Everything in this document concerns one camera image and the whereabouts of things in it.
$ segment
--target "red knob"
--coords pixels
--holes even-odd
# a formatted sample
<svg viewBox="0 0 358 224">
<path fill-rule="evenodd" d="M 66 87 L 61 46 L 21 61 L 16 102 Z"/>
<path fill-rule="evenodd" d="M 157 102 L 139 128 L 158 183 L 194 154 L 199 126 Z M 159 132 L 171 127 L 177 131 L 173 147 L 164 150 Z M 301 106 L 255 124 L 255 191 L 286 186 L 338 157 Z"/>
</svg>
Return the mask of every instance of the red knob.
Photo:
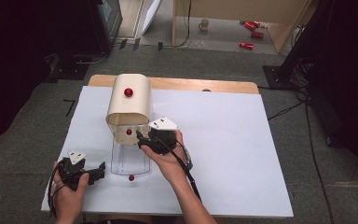
<svg viewBox="0 0 358 224">
<path fill-rule="evenodd" d="M 126 95 L 127 97 L 132 97 L 133 90 L 130 88 L 127 88 L 126 90 L 124 90 L 124 95 Z"/>
</svg>

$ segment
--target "gray floor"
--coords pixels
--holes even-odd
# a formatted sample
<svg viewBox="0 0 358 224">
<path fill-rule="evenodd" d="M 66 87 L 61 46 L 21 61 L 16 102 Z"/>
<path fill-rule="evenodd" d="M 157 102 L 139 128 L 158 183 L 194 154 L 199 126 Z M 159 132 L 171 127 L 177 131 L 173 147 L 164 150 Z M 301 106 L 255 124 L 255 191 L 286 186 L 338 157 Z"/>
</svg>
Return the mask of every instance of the gray floor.
<svg viewBox="0 0 358 224">
<path fill-rule="evenodd" d="M 151 35 L 158 36 L 150 32 L 147 41 L 161 41 Z M 251 81 L 267 86 L 262 65 L 280 65 L 284 59 L 284 54 L 255 50 L 157 51 L 142 46 L 133 50 L 128 45 L 124 49 L 114 48 L 105 60 L 92 64 L 84 80 L 40 84 L 9 130 L 0 136 L 0 223 L 54 222 L 48 214 L 40 212 L 40 205 L 52 162 L 62 150 L 74 113 L 72 110 L 67 116 L 70 103 L 65 100 L 77 100 L 92 75 L 141 73 L 149 77 Z M 260 93 L 268 117 L 298 102 L 291 91 L 260 89 Z M 229 218 L 228 223 L 332 223 L 312 158 L 305 111 L 301 105 L 269 122 L 295 216 Z M 327 147 L 322 124 L 311 106 L 309 111 L 314 155 L 334 222 L 358 223 L 358 159 L 346 148 Z"/>
</svg>

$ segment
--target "transparent container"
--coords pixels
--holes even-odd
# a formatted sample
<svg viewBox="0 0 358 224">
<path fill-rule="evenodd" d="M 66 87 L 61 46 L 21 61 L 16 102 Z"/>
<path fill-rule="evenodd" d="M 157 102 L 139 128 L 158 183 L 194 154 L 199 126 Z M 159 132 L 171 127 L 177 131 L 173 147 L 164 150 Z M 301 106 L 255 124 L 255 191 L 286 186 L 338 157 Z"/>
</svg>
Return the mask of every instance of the transparent container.
<svg viewBox="0 0 358 224">
<path fill-rule="evenodd" d="M 115 175 L 141 175 L 150 171 L 150 159 L 138 147 L 136 131 L 144 136 L 150 131 L 145 125 L 111 125 L 114 133 L 111 172 Z"/>
</svg>

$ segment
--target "hand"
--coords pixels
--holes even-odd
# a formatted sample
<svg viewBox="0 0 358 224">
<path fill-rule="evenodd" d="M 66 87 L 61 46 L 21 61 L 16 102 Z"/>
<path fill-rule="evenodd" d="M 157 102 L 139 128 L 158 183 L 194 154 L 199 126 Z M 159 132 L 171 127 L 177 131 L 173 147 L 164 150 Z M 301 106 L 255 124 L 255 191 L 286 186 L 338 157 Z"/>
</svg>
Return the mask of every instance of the hand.
<svg viewBox="0 0 358 224">
<path fill-rule="evenodd" d="M 184 146 L 183 135 L 180 131 L 176 131 L 176 140 Z M 165 155 L 156 154 L 150 147 L 146 145 L 141 146 L 141 150 L 153 160 L 157 165 L 159 170 L 162 172 L 164 177 L 172 184 L 173 181 L 185 180 L 186 174 L 183 171 L 178 160 L 173 156 L 172 153 L 167 153 Z M 186 154 L 184 149 L 177 145 L 173 152 L 180 158 L 182 161 L 186 161 Z"/>
<path fill-rule="evenodd" d="M 56 223 L 75 223 L 77 217 L 83 209 L 84 193 L 86 187 L 89 185 L 90 175 L 83 174 L 79 179 L 77 191 L 71 190 L 69 187 L 63 187 L 54 195 L 54 205 L 56 208 L 57 220 Z M 63 186 L 59 172 L 54 176 L 56 183 L 55 189 Z"/>
</svg>

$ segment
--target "forearm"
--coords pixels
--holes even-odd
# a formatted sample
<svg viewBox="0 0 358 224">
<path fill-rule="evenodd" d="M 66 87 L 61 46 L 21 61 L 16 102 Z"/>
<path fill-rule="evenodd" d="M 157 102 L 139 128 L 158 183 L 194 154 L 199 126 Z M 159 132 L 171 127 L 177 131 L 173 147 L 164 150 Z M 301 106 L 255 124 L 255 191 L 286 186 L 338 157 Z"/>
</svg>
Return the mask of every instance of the forearm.
<svg viewBox="0 0 358 224">
<path fill-rule="evenodd" d="M 171 183 L 186 224 L 216 223 L 185 179 Z"/>
</svg>

